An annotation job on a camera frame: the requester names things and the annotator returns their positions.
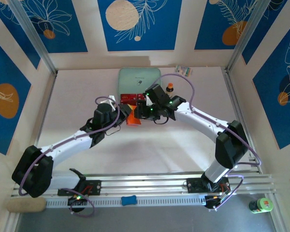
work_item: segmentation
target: blue sponge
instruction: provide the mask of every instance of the blue sponge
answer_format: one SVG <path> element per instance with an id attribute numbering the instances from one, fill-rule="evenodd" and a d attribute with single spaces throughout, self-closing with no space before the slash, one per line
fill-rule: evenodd
<path id="1" fill-rule="evenodd" d="M 137 204 L 136 196 L 133 195 L 130 197 L 122 197 L 121 204 L 122 206 L 129 205 L 129 204 Z"/>

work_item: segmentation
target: white table surface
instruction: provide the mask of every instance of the white table surface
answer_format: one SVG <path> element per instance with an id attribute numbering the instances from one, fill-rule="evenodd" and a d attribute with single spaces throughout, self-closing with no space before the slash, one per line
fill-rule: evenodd
<path id="1" fill-rule="evenodd" d="M 173 73 L 174 68 L 160 68 Z M 117 94 L 119 69 L 63 70 L 58 72 L 46 112 L 38 147 L 50 145 L 74 134 L 96 109 L 98 96 Z M 220 67 L 193 68 L 196 94 L 193 106 L 226 121 L 235 114 Z M 174 84 L 174 95 L 187 101 L 191 87 L 179 77 L 165 77 Z M 75 168 L 84 174 L 136 174 L 182 171 L 205 171 L 215 158 L 215 144 L 182 122 L 170 120 L 166 125 L 142 121 L 137 128 L 123 124 L 121 131 L 106 136 L 95 147 L 83 151 L 56 167 L 66 171 Z M 248 161 L 246 154 L 242 161 Z M 241 165 L 238 170 L 249 170 Z"/>

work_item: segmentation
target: red object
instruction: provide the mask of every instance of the red object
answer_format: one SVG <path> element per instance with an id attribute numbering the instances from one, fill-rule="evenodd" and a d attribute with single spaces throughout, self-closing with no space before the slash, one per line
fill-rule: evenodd
<path id="1" fill-rule="evenodd" d="M 137 105 L 137 100 L 145 100 L 142 93 L 126 93 L 120 95 L 121 104 Z"/>
<path id="2" fill-rule="evenodd" d="M 132 112 L 130 113 L 130 115 L 126 119 L 126 123 L 128 126 L 137 127 L 138 125 L 141 124 L 141 121 L 140 121 L 140 119 L 134 117 L 134 109 L 136 108 L 136 105 L 132 105 L 130 107 L 132 108 Z"/>

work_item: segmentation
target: green can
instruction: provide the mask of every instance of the green can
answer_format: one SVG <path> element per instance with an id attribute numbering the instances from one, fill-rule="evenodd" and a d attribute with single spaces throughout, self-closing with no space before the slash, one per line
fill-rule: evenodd
<path id="1" fill-rule="evenodd" d="M 254 214 L 270 212 L 273 209 L 273 202 L 267 198 L 260 198 L 249 202 L 249 209 Z"/>

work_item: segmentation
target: orange circle pattern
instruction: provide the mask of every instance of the orange circle pattern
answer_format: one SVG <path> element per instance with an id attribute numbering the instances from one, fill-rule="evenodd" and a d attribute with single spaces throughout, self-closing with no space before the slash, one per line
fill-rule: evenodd
<path id="1" fill-rule="evenodd" d="M 241 21 L 238 22 L 232 26 L 229 26 L 222 35 L 222 42 L 227 46 L 236 45 L 238 42 L 238 34 L 237 34 L 237 28 L 239 27 L 239 33 L 242 34 L 247 22 Z"/>
<path id="2" fill-rule="evenodd" d="M 46 29 L 45 31 L 43 31 L 43 34 L 46 38 L 48 38 L 49 40 L 52 40 L 55 38 L 55 33 L 52 30 Z"/>
<path id="3" fill-rule="evenodd" d="M 10 97 L 12 101 L 0 99 L 0 115 L 7 119 L 15 117 L 19 107 L 19 97 L 17 90 L 14 88 L 14 86 L 8 83 L 4 83 L 0 84 L 0 93 L 5 95 L 13 94 Z"/>
<path id="4" fill-rule="evenodd" d="M 282 106 L 288 103 L 288 94 L 285 92 L 281 92 L 278 96 L 278 103 Z"/>

